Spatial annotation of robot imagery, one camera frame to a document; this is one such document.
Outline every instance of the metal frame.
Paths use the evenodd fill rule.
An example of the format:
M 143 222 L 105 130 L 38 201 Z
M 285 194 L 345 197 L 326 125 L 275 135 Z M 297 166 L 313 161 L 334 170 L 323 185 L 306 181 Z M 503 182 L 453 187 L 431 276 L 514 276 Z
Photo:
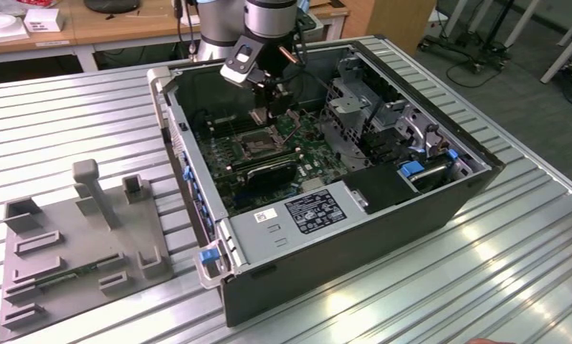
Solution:
M 321 22 L 330 26 L 327 33 L 327 40 L 335 40 L 342 37 L 342 31 L 345 30 L 346 16 L 335 16 L 329 19 L 319 19 Z M 202 38 L 202 33 L 195 32 L 193 35 L 194 39 Z M 182 32 L 182 39 L 189 41 L 191 34 Z M 78 61 L 85 72 L 97 72 L 99 67 L 95 61 L 95 52 L 105 50 L 123 49 L 131 47 L 146 47 L 147 45 L 177 43 L 181 41 L 181 37 L 177 34 L 159 37 L 149 37 L 141 39 L 129 39 L 126 41 L 103 42 L 94 44 L 70 45 L 67 47 L 54 47 L 38 50 L 26 50 L 23 52 L 6 52 L 0 54 L 0 62 L 19 61 L 23 59 L 38 59 L 41 57 L 55 57 L 63 55 L 77 55 Z
M 572 341 L 572 182 L 393 43 L 374 37 L 359 40 L 463 130 L 509 163 L 485 194 L 467 203 L 450 225 L 434 234 L 337 278 L 242 327 L 227 328 L 221 297 L 199 284 L 191 259 L 198 243 L 173 172 L 155 167 L 155 161 L 119 167 L 125 162 L 117 157 L 114 172 L 119 173 L 123 168 L 145 168 L 142 172 L 154 178 L 154 187 L 159 189 L 155 195 L 158 209 L 178 276 L 126 300 L 26 336 L 21 343 L 78 343 L 85 340 L 98 343 L 303 341 L 329 344 L 350 340 L 465 343 L 479 337 L 518 343 Z M 149 68 L 181 63 L 0 84 L 0 98 L 15 99 L 27 94 L 46 96 L 67 90 L 63 97 L 78 101 L 77 104 L 63 103 L 63 109 L 57 113 L 43 110 L 33 115 L 0 119 L 0 138 L 15 132 L 31 134 L 30 128 L 35 130 L 73 122 L 87 126 L 85 133 L 93 134 L 97 125 L 117 123 L 118 111 L 111 110 L 114 105 L 102 98 L 103 94 L 79 102 L 89 97 L 77 95 L 77 91 L 123 79 L 130 80 L 129 87 L 146 86 Z M 119 102 L 127 108 L 122 115 L 130 116 L 142 106 L 153 111 L 149 97 L 150 91 L 143 96 L 122 98 Z M 77 118 L 71 118 L 74 113 L 78 113 Z M 30 127 L 23 121 L 43 124 Z M 157 130 L 158 138 L 153 142 L 159 147 L 163 143 L 158 126 L 145 129 L 149 130 Z M 141 162 L 151 154 L 151 146 L 145 141 L 117 140 L 121 134 L 109 134 L 106 140 L 114 138 L 111 144 L 118 145 L 110 149 L 122 150 L 131 145 Z M 75 147 L 89 150 L 87 139 L 81 138 Z M 15 141 L 0 143 L 0 149 L 15 144 Z M 67 151 L 65 157 L 75 153 Z M 109 150 L 105 149 L 94 151 L 94 154 L 106 153 Z M 50 163 L 45 156 L 33 157 L 42 165 Z M 9 172 L 13 187 L 21 180 L 33 178 L 14 172 Z M 41 198 L 47 201 L 62 195 L 47 184 L 38 192 L 43 192 Z M 0 245 L 3 237 L 0 227 Z
M 517 27 L 514 28 L 514 31 L 510 35 L 510 37 L 507 37 L 506 40 L 506 48 L 511 48 L 514 45 L 514 42 L 517 41 L 518 37 L 521 37 L 521 34 L 523 33 L 525 27 L 529 24 L 529 21 L 531 20 L 531 17 L 535 14 L 537 11 L 537 7 L 539 6 L 539 4 L 542 3 L 542 0 L 533 0 L 529 7 L 527 7 L 527 11 L 523 14 L 523 17 L 521 18 L 521 20 L 518 21 Z
M 569 59 L 571 58 L 571 55 L 572 55 L 572 42 L 569 45 L 569 47 L 565 49 L 563 53 L 558 57 L 557 61 L 554 62 L 550 69 L 547 70 L 546 74 L 543 75 L 542 82 L 545 84 L 547 84 L 553 80 L 553 78 L 557 75 L 557 73 L 559 72 L 559 70 L 565 67 Z
M 482 5 L 482 7 L 479 8 L 477 17 L 474 18 L 474 21 L 473 21 L 471 26 L 469 28 L 470 32 L 478 31 L 479 25 L 482 23 L 482 20 L 486 17 L 486 14 L 489 13 L 489 9 L 490 9 L 490 6 L 493 5 L 493 3 L 494 3 L 494 0 L 485 0 L 485 3 Z

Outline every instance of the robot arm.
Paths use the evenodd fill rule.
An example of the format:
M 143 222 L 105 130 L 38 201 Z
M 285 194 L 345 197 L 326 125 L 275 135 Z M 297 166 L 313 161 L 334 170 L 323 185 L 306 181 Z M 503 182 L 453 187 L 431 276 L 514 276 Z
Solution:
M 283 76 L 294 61 L 297 0 L 246 0 L 243 35 L 226 59 L 222 76 L 241 87 Z

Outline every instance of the black panel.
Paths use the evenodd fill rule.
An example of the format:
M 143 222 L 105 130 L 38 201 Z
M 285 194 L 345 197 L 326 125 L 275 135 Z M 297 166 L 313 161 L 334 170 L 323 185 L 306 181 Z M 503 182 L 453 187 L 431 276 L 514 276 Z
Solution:
M 365 197 L 367 214 L 421 196 L 399 175 L 398 167 L 394 164 L 374 166 L 353 172 L 345 176 L 343 180 L 350 190 L 358 191 Z

